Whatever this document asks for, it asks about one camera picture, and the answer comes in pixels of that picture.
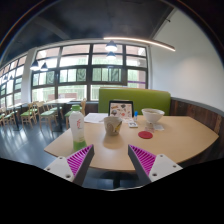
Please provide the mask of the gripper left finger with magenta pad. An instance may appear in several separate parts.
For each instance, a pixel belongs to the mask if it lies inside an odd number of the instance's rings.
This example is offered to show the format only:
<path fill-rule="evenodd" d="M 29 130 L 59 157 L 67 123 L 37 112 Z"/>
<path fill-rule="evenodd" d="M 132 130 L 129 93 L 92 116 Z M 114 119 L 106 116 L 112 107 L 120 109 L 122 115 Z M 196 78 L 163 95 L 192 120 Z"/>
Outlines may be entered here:
<path fill-rule="evenodd" d="M 68 157 L 59 156 L 45 171 L 81 186 L 94 156 L 94 145 L 89 145 Z"/>

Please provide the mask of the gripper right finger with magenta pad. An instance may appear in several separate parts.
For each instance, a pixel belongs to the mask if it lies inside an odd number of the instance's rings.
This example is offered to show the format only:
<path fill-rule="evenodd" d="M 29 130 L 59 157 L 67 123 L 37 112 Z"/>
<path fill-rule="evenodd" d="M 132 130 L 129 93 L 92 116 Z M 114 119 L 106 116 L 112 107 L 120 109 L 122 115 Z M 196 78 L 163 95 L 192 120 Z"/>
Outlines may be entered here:
<path fill-rule="evenodd" d="M 182 169 L 166 155 L 154 155 L 137 146 L 128 145 L 128 155 L 143 185 L 155 182 Z"/>

